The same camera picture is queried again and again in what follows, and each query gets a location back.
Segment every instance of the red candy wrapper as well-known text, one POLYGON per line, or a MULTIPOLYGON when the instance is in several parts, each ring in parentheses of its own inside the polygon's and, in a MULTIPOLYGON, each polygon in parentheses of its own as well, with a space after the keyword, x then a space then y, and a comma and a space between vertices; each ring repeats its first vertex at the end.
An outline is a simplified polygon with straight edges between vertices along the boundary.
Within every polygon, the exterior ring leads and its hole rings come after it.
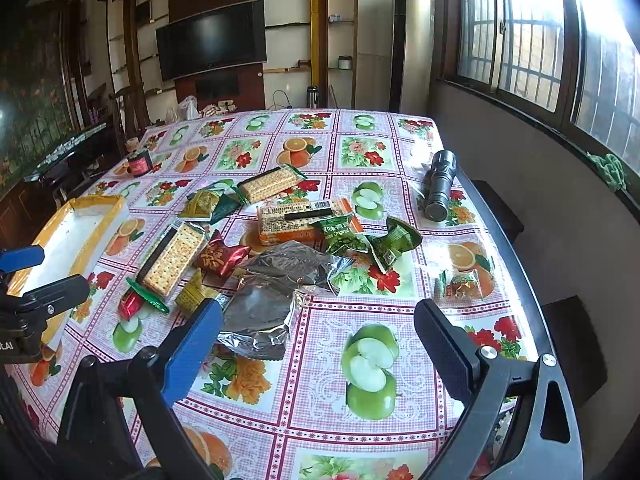
POLYGON ((210 270, 221 278, 228 278, 234 271, 234 267, 249 254, 249 251, 251 251, 251 247, 244 245, 227 247, 220 231, 216 229, 193 266, 200 267, 202 270, 210 270))
POLYGON ((145 298, 134 292, 132 288, 127 290, 118 304, 118 313, 127 321, 142 308, 145 298))

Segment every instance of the green cloth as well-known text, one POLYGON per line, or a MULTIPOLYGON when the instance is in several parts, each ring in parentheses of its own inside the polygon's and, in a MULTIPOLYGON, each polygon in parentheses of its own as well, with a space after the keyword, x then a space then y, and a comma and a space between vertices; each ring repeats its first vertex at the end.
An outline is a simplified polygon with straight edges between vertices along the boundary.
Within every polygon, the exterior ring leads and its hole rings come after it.
POLYGON ((625 172, 622 169, 622 163, 619 158, 612 153, 607 153, 604 158, 597 155, 591 155, 589 152, 587 152, 587 156, 589 157, 589 160, 595 164, 596 168, 598 168, 598 174, 602 177, 607 186, 609 186, 610 190, 626 190, 625 172))

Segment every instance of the blue gripper pad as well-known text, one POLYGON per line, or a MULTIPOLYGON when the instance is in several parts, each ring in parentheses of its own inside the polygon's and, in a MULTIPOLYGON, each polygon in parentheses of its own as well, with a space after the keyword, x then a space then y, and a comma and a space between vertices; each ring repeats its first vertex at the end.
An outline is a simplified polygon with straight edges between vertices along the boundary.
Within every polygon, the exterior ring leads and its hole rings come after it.
POLYGON ((414 327, 449 395, 467 406, 475 395, 480 373, 476 345, 432 300, 422 300, 415 306, 414 327))
POLYGON ((20 269, 35 267, 44 261, 44 249, 39 245, 30 245, 0 254, 0 272, 8 274, 20 269))
POLYGON ((203 301, 184 326, 188 330, 164 367, 164 387, 161 393, 169 407, 189 393, 221 327, 220 304, 216 300, 203 301))

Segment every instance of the floor standing air conditioner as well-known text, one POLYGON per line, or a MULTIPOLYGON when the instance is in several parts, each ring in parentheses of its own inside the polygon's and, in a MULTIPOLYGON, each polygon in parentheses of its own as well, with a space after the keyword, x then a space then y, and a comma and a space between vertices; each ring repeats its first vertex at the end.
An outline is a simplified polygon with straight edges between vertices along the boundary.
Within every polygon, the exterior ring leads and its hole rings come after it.
POLYGON ((434 0, 393 0, 389 111, 424 115, 433 56, 434 0))

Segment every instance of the television screen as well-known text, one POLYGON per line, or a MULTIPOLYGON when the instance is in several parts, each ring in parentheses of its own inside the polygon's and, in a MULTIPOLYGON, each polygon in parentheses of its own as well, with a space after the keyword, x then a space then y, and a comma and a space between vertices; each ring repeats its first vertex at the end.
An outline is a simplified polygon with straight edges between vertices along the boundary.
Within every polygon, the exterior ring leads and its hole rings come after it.
POLYGON ((156 29, 162 79, 267 61, 264 1, 208 10, 156 29))

